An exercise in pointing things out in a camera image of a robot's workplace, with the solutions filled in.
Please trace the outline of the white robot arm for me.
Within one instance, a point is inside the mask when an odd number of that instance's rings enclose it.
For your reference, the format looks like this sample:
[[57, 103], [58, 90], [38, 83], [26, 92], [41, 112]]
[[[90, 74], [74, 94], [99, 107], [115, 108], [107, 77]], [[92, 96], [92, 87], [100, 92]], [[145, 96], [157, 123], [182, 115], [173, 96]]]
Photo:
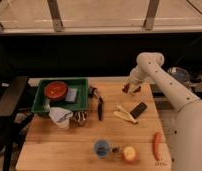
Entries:
[[202, 99], [170, 76], [159, 52], [142, 52], [127, 79], [133, 93], [150, 77], [178, 112], [172, 134], [171, 171], [202, 171]]

